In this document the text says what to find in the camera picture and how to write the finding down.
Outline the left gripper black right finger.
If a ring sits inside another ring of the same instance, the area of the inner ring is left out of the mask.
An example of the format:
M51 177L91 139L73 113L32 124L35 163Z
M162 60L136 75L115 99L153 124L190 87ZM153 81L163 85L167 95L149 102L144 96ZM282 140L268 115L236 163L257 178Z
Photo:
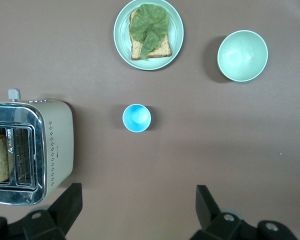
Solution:
M237 240L242 221L230 212L222 212L205 185L198 185L195 211L201 226L192 240Z

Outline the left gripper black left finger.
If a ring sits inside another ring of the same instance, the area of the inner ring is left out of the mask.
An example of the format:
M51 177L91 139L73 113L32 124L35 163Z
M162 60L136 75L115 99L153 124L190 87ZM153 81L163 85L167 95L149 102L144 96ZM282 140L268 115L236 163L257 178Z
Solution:
M48 209L33 211L22 219L25 239L65 240L82 208L82 184L72 183Z

